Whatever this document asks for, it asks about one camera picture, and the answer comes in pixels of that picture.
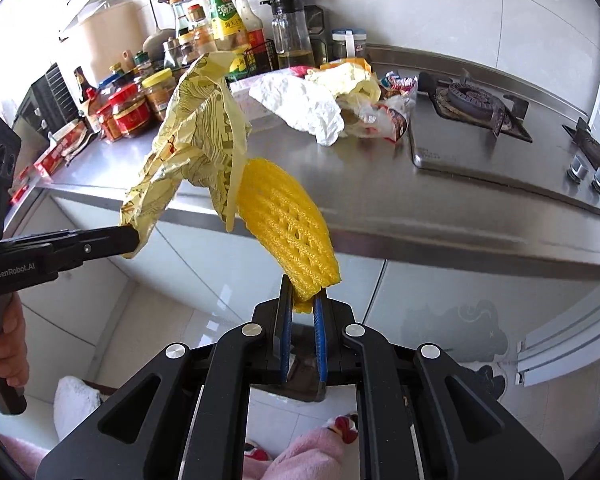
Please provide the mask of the person's left hand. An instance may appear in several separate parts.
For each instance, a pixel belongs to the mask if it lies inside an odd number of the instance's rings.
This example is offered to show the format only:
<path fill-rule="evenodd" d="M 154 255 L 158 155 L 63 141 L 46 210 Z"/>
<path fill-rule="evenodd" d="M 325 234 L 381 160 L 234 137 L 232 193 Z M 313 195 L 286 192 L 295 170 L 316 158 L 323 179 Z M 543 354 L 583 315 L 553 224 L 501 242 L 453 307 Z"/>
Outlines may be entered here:
<path fill-rule="evenodd" d="M 20 388 L 27 385 L 29 373 L 26 321 L 20 297 L 14 292 L 4 311 L 0 333 L 0 378 L 11 387 Z"/>

